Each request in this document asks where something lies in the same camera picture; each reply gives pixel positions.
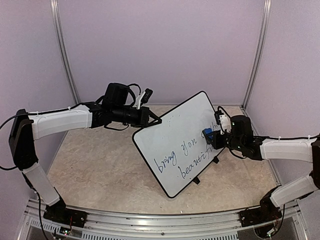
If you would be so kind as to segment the blue whiteboard eraser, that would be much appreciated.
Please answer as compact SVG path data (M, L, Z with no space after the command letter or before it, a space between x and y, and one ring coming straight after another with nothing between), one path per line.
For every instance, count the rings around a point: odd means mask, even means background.
M202 131L202 134L203 134L203 137L207 140L207 141L211 141L213 139L212 137L212 134L213 134L213 131L211 128L205 128L203 131Z

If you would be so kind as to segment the white whiteboard black frame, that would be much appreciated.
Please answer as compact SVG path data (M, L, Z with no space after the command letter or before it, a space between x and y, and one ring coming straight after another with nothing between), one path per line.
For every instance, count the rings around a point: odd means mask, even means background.
M216 131L220 126L204 91L160 118L160 124L136 131L132 141L164 193L173 199L218 155L219 151L207 144L202 131Z

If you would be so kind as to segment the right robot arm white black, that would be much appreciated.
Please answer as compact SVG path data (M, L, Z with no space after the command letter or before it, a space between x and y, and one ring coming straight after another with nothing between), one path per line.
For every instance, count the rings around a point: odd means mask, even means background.
M320 137L270 137L255 136L251 120L244 115L216 117L220 130L206 128L202 131L206 142L215 150L238 151L240 159L295 160L312 164L309 175L270 190L261 200L256 210L256 218L266 222L276 210L286 203L308 196L320 188Z

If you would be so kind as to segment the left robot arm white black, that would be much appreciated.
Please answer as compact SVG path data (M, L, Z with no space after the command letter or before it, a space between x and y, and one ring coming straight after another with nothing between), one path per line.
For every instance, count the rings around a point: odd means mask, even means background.
M109 128L116 122L133 128L147 128L162 123L159 116L144 105L153 91L147 88L135 95L133 85L110 83L105 94L96 101L81 102L67 108L27 112L17 111L9 134L9 147L14 166L19 169L29 187L46 204L50 214L63 223L70 218L70 211L58 191L51 184L39 164L35 141L53 134L76 129Z

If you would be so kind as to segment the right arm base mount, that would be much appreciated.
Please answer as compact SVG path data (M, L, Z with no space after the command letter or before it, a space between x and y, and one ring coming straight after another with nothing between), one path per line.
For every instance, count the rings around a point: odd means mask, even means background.
M259 202L259 207L246 208L239 212L240 223L242 227L249 227L283 217L280 207L276 207L271 201L272 189L267 192Z

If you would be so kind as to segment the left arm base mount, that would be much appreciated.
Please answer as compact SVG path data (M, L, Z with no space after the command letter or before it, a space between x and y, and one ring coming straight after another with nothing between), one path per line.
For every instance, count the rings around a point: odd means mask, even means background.
M43 214L46 220L78 228L84 228L87 216L85 211L68 208L62 198L51 206L46 205Z

